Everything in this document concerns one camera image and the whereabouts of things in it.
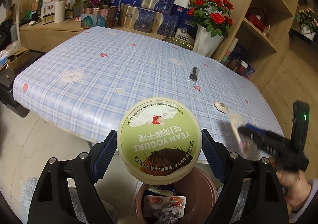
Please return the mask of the person right hand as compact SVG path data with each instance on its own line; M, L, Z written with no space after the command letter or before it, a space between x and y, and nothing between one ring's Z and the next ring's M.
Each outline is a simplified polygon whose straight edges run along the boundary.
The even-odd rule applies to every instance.
M293 211L299 211L311 192L311 184L307 181L304 172L279 170L276 175L280 184L287 188L286 203L291 206Z

